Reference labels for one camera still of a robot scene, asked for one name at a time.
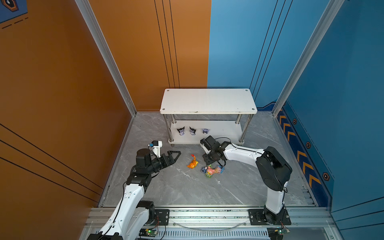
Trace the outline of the orange fox toy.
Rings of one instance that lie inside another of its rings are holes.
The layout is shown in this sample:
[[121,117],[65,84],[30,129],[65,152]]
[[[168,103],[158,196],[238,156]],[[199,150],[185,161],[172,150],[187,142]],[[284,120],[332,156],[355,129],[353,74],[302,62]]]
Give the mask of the orange fox toy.
[[194,169],[197,167],[197,165],[199,164],[199,162],[197,161],[197,158],[195,155],[191,155],[193,157],[192,161],[187,165],[188,168],[190,169]]

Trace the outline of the black purple kuromi figure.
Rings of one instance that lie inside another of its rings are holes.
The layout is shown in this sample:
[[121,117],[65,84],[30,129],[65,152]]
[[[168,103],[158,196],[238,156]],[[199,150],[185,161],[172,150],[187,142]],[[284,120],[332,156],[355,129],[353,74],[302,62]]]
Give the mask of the black purple kuromi figure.
[[185,127],[178,128],[177,131],[178,131],[180,136],[183,136],[185,134]]

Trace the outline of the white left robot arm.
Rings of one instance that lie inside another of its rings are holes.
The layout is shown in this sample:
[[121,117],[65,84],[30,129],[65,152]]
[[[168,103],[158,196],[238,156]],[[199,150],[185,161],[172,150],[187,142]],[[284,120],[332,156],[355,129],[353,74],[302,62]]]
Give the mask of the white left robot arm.
[[100,231],[88,236],[89,240],[135,240],[144,225],[155,219],[154,203],[142,198],[152,175],[176,163],[182,152],[167,151],[160,156],[152,156],[152,152],[150,149],[137,151],[136,165],[123,184],[121,200]]

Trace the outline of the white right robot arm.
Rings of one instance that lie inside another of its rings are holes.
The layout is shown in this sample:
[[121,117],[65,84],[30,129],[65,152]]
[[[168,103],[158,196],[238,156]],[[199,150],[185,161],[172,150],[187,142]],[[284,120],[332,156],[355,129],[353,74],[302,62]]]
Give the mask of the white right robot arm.
[[209,166],[212,163],[238,161],[259,170],[263,183],[267,186],[267,200],[259,214],[259,221],[267,225],[291,225],[291,219],[284,203],[287,184],[293,172],[292,167],[274,148],[251,149],[237,146],[232,142],[219,143],[209,136],[200,141],[205,154],[203,159]]

